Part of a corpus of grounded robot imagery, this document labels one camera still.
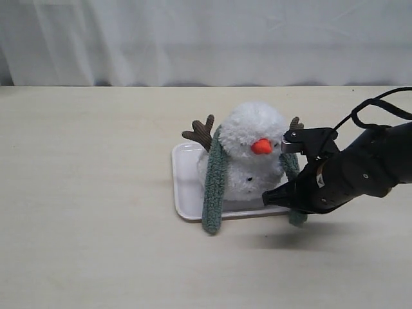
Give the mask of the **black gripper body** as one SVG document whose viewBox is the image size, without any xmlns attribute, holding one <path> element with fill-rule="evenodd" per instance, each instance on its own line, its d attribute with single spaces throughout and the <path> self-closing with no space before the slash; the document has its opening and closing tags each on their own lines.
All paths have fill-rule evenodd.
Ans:
<svg viewBox="0 0 412 309">
<path fill-rule="evenodd" d="M 289 182 L 289 208 L 306 214 L 327 214 L 370 193 L 370 157 L 340 151 L 309 159 Z"/>
</svg>

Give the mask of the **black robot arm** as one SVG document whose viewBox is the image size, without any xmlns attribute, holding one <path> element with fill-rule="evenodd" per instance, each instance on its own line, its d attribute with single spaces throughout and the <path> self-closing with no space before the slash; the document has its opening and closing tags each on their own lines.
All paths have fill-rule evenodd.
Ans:
<svg viewBox="0 0 412 309">
<path fill-rule="evenodd" d="M 365 129 L 343 150 L 336 138 L 330 127 L 287 131 L 282 150 L 305 155 L 307 164 L 292 180 L 264 192 L 264 205 L 328 214 L 359 196 L 383 198 L 411 183 L 411 123 Z"/>
</svg>

